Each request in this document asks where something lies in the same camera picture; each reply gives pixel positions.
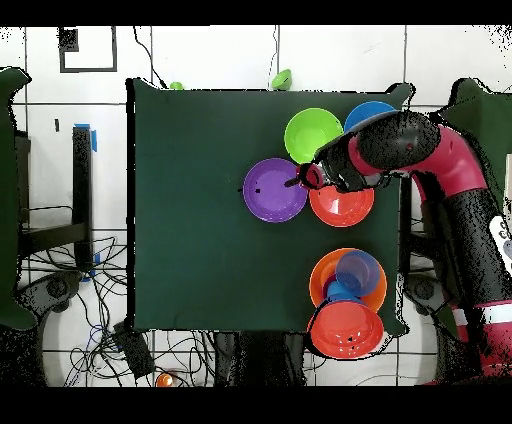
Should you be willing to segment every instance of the blue cup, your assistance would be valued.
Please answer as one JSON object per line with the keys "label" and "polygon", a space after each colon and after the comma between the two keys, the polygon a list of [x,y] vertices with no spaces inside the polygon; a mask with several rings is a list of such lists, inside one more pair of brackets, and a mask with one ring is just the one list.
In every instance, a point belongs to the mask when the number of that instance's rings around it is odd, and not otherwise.
{"label": "blue cup", "polygon": [[348,290],[344,284],[335,280],[329,283],[327,287],[327,298],[329,302],[349,301],[363,303],[361,299],[358,299],[353,292]]}
{"label": "blue cup", "polygon": [[362,297],[377,288],[380,267],[369,253],[353,250],[341,257],[336,265],[336,281],[347,293]]}

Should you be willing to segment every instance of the green table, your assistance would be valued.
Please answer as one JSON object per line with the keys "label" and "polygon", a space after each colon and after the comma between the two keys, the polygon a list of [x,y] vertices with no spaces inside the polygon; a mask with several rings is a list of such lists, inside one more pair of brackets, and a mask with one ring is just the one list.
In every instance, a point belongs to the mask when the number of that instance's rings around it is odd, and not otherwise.
{"label": "green table", "polygon": [[314,312],[314,265],[332,250],[355,247],[374,255],[387,275],[386,331],[404,332],[395,316],[398,180],[378,188],[369,215],[346,229],[321,222],[309,204],[288,222],[263,222],[240,189],[255,163],[289,159],[283,135],[295,113],[321,107],[343,123],[370,100],[401,109],[410,85],[361,94],[127,83],[135,99],[136,329],[303,332]]}

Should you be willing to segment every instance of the purple bowl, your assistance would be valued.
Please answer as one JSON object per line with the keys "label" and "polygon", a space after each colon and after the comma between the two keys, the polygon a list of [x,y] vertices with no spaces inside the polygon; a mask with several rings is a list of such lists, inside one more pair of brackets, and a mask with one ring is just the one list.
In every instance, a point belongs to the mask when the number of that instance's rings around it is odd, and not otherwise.
{"label": "purple bowl", "polygon": [[244,181],[244,200],[249,210],[267,222],[284,222],[297,215],[308,198],[308,190],[284,183],[297,175],[297,167],[284,159],[265,159],[254,165]]}

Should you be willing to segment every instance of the green bowl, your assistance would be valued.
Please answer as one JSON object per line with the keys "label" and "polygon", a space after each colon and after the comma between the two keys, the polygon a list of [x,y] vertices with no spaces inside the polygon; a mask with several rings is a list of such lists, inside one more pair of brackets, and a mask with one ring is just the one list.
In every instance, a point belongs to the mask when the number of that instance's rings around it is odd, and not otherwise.
{"label": "green bowl", "polygon": [[169,86],[171,90],[184,90],[183,84],[178,81],[171,82],[171,85]]}
{"label": "green bowl", "polygon": [[310,108],[297,113],[286,126],[284,145],[298,164],[311,162],[315,152],[343,134],[340,121],[331,112]]}
{"label": "green bowl", "polygon": [[292,86],[292,71],[285,69],[279,72],[272,80],[272,88],[274,90],[287,91]]}

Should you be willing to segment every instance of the blue bowl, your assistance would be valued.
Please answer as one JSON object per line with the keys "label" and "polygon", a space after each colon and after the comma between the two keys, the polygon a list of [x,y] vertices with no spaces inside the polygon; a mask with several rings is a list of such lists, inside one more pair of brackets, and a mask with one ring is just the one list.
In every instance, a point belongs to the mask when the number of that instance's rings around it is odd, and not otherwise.
{"label": "blue bowl", "polygon": [[395,108],[393,106],[383,102],[366,102],[360,104],[349,113],[343,129],[345,132],[349,132],[354,126],[365,119],[371,118],[379,113],[392,112],[394,110]]}

